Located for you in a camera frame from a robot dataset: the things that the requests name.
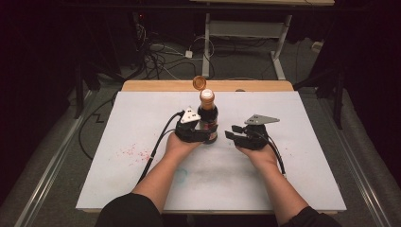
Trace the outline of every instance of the black shirt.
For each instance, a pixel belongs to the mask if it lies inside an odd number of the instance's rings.
[[[102,226],[163,226],[162,216],[153,202],[142,195],[127,194],[109,202],[100,212],[96,227]],[[326,214],[319,214],[307,206],[282,227],[340,227]]]

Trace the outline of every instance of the person's right arm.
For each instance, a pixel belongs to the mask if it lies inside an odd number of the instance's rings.
[[[280,173],[273,150],[266,145],[261,150],[239,148],[259,170],[265,182],[271,205],[280,225],[298,215],[308,206],[294,187]]]

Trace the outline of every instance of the person's left hand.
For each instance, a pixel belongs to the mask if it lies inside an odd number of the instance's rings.
[[[187,143],[181,141],[175,132],[172,132],[167,139],[166,153],[163,159],[168,159],[176,162],[178,165],[182,162],[191,151],[199,146],[201,142]]]

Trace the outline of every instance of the dark glass bottle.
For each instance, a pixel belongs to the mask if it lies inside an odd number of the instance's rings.
[[[210,89],[204,89],[200,92],[200,106],[198,114],[200,115],[200,129],[207,130],[218,123],[218,107],[214,103],[215,94]],[[213,132],[205,144],[212,144],[218,139],[218,132]]]

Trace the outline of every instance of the bottle label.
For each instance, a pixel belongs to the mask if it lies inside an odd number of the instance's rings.
[[[217,120],[213,121],[213,122],[205,122],[205,121],[200,120],[200,129],[201,130],[209,130],[212,127],[214,127],[217,123],[218,123]],[[218,137],[217,131],[210,134],[209,140],[214,140],[216,137]]]

